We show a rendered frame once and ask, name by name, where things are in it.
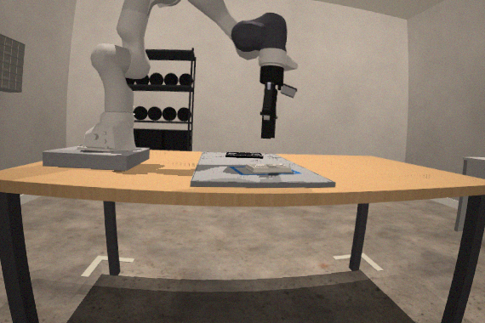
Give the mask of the grey flat rectangular mat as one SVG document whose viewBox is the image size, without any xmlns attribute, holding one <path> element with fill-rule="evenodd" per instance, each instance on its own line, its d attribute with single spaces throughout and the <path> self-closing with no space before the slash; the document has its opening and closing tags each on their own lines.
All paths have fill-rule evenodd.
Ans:
<svg viewBox="0 0 485 323">
<path fill-rule="evenodd" d="M 191 186 L 231 188 L 322 188 L 336 182 L 276 154 L 263 158 L 225 157 L 226 152 L 202 152 L 191 178 Z M 301 174 L 252 173 L 246 164 L 283 164 Z M 299 167 L 298 167 L 299 166 Z M 243 175 L 230 167 L 235 167 Z M 263 175 L 265 174 L 265 175 Z"/>
</svg>

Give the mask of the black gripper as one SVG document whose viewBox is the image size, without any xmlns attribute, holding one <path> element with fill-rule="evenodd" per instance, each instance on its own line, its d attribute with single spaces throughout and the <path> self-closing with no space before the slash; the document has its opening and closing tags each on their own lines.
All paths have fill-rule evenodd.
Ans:
<svg viewBox="0 0 485 323">
<path fill-rule="evenodd" d="M 262 116 L 261 138 L 275 138 L 276 102 L 278 83 L 283 83 L 284 68 L 277 65 L 263 65 L 260 67 L 260 83 L 265 84 Z M 273 99 L 272 99 L 273 95 Z M 274 103 L 273 103 L 273 100 Z M 273 105 L 273 107 L 271 106 Z M 269 108 L 269 109 L 266 109 Z M 271 113 L 272 112 L 272 113 Z M 271 119 L 272 118 L 272 119 Z"/>
</svg>

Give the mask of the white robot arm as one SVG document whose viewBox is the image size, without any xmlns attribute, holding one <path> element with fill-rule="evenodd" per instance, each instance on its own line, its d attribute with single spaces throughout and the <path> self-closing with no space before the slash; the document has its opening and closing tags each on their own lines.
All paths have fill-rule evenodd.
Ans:
<svg viewBox="0 0 485 323">
<path fill-rule="evenodd" d="M 132 113 L 134 92 L 126 78 L 144 78 L 151 69 L 144 37 L 152 7 L 174 6 L 180 1 L 124 0 L 117 22 L 117 33 L 122 38 L 123 46 L 98 44 L 90 57 L 92 66 L 103 82 L 107 112 L 101 113 L 100 122 L 85 133 L 78 150 L 136 150 Z M 234 42 L 240 57 L 252 60 L 259 56 L 259 66 L 277 65 L 283 67 L 284 71 L 298 68 L 298 64 L 287 55 L 287 25 L 281 15 L 265 13 L 257 19 L 238 22 L 224 0 L 187 1 L 223 30 Z"/>
</svg>

